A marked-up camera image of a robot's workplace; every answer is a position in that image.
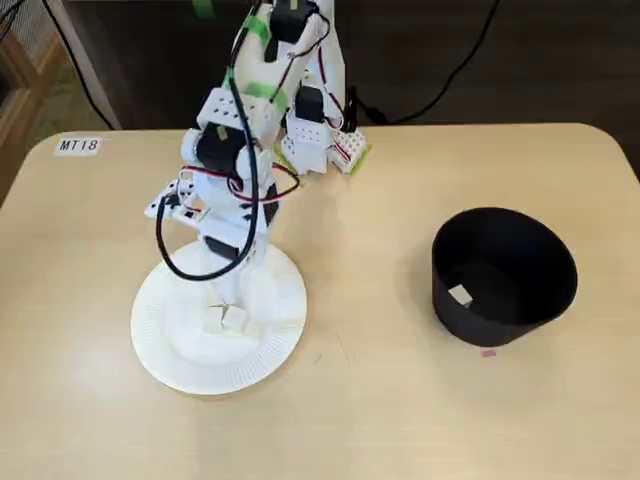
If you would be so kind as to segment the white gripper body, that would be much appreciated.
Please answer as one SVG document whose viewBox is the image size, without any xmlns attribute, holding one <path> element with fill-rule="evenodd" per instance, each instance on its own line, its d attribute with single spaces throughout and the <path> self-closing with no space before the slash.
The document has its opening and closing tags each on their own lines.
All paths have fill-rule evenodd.
<svg viewBox="0 0 640 480">
<path fill-rule="evenodd" d="M 259 177 L 258 201 L 252 199 L 251 180 L 211 171 L 197 174 L 199 273 L 235 271 L 263 261 L 270 224 L 277 215 L 279 190 L 274 174 Z"/>
</svg>

